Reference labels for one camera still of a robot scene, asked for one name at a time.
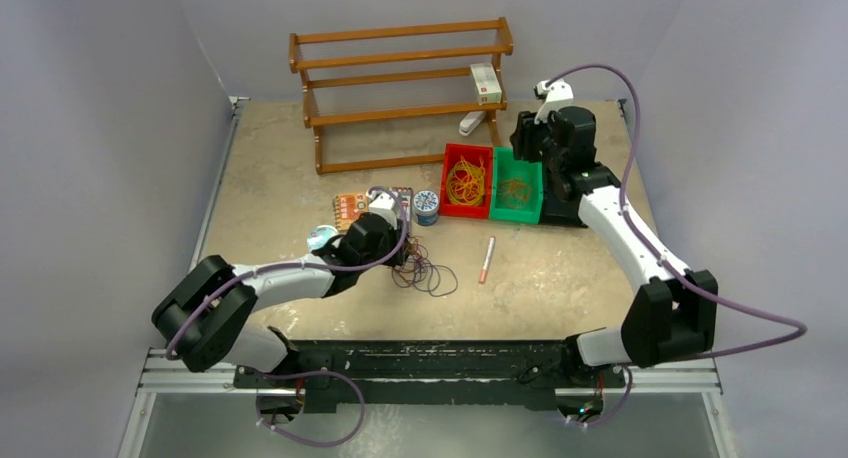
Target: wooden rack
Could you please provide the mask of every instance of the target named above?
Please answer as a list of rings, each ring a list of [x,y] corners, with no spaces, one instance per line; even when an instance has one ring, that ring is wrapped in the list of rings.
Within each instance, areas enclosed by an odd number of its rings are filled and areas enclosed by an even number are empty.
[[[393,38],[415,35],[432,35],[443,33],[460,33],[470,31],[496,30],[496,43],[489,46],[468,46],[457,48],[446,48],[422,51],[403,51],[395,53],[370,54],[358,56],[346,56],[340,58],[321,58],[313,60],[302,59],[301,47],[317,43],[330,43],[339,41],[370,40],[377,38]],[[506,90],[501,77],[501,55],[512,54],[512,35],[509,31],[506,18],[490,21],[472,21],[464,23],[445,23],[438,25],[403,26],[396,28],[380,28],[373,30],[343,31],[338,33],[317,33],[310,35],[298,35],[292,33],[289,38],[289,68],[292,73],[299,73],[303,84],[303,123],[307,128],[312,128],[315,137],[315,171],[318,174],[335,173],[340,171],[369,170],[375,168],[388,168],[404,165],[421,165],[427,163],[441,163],[443,155],[419,155],[402,158],[390,158],[384,160],[359,161],[353,163],[324,163],[321,147],[323,129],[325,126],[339,125],[345,123],[361,123],[375,120],[388,120],[394,118],[408,118],[416,116],[442,115],[448,113],[469,113],[472,111],[486,112],[486,122],[491,134],[492,144],[500,145],[496,113],[505,110],[507,106]],[[390,110],[376,110],[358,113],[344,113],[326,115],[318,111],[315,100],[315,89],[331,88],[351,85],[368,85],[376,83],[391,83],[400,81],[427,80],[435,78],[449,78],[466,76],[470,69],[465,66],[461,68],[435,69],[426,71],[412,71],[405,73],[387,73],[378,75],[362,75],[344,78],[332,78],[323,80],[311,80],[309,70],[321,68],[337,68],[359,65],[374,65],[382,63],[393,63],[416,60],[432,60],[439,58],[455,58],[463,56],[490,55],[492,65],[498,75],[503,99],[500,103],[478,105],[476,101],[466,103],[454,103],[447,105],[419,106],[414,108],[400,108]]]

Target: green bin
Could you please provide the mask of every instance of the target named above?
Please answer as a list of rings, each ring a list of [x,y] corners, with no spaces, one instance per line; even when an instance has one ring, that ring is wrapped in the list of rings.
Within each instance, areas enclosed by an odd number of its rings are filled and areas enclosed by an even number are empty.
[[[516,161],[510,148],[495,148],[489,218],[539,223],[544,198],[542,163]]]

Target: round container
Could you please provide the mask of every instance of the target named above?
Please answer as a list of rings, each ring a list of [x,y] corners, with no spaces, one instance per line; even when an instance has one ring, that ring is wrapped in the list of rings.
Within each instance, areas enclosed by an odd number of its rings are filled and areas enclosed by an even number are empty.
[[[309,237],[306,238],[306,246],[308,246],[311,251],[317,250],[318,248],[326,245],[330,238],[338,234],[339,230],[333,226],[318,225],[309,233]]]
[[[415,222],[421,226],[430,226],[439,219],[439,195],[430,191],[419,191],[412,199],[415,210]]]

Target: wooden rack leg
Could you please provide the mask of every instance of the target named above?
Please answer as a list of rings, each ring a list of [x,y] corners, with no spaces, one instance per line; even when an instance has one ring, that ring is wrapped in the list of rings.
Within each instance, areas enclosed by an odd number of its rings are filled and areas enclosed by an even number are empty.
[[[492,135],[492,146],[501,146],[501,136],[498,134],[497,112],[486,112],[486,122],[489,124],[489,134]]]
[[[315,173],[324,174],[324,151],[321,148],[321,135],[324,133],[324,127],[313,126],[312,134],[315,137]]]

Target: gray wall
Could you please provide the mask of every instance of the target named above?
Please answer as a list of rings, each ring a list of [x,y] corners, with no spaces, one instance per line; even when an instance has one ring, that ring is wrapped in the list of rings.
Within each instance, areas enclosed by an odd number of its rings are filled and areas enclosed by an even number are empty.
[[[289,33],[498,16],[507,17],[515,40],[515,53],[503,62],[513,98],[531,97],[540,80],[590,61],[613,63],[637,79],[682,0],[181,1],[230,95],[292,99],[300,94],[300,81],[287,66]],[[624,96],[602,72],[573,83],[595,97]]]
[[[745,456],[845,456],[848,0],[685,0],[639,84],[663,239],[802,340],[719,362]],[[717,347],[786,331],[732,312]]]
[[[228,100],[178,0],[0,0],[0,456],[114,456]]]

